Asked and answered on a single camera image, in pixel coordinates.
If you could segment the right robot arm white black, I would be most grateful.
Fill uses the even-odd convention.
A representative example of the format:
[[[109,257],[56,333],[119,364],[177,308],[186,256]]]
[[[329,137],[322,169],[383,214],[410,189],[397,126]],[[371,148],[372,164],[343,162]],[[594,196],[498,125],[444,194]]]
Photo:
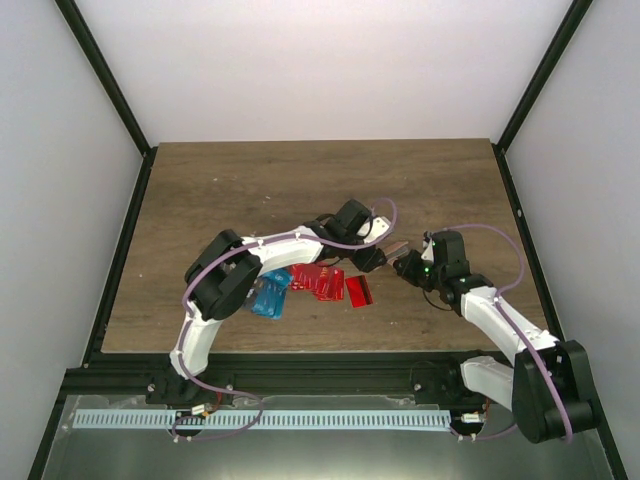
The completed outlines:
[[[424,292],[437,292],[458,316],[480,329],[506,357],[464,361],[444,378],[447,396],[465,403],[477,393],[508,409],[532,443],[570,441],[601,422],[585,348],[562,341],[511,306],[503,289],[474,273],[463,236],[446,229],[426,233],[423,248],[394,260],[396,273]]]

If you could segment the pink leather card holder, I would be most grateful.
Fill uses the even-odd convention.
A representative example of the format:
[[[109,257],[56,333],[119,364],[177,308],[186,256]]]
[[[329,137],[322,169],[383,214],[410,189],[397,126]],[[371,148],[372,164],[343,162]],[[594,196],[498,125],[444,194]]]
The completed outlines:
[[[396,260],[406,256],[409,251],[410,246],[408,241],[395,242],[383,249],[388,265],[392,265]]]

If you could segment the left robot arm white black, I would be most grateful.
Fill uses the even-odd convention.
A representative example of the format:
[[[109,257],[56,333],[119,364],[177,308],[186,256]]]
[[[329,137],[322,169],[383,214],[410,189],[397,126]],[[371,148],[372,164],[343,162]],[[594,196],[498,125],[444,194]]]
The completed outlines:
[[[176,371],[170,393],[181,403],[196,402],[204,392],[200,373],[225,319],[245,302],[258,277],[296,264],[347,259],[362,273],[383,266],[379,244],[393,232],[398,211],[389,198],[389,218],[374,207],[347,201],[336,214],[325,214],[289,231],[266,236],[240,236],[221,231],[185,273],[182,297],[185,319],[169,354]]]

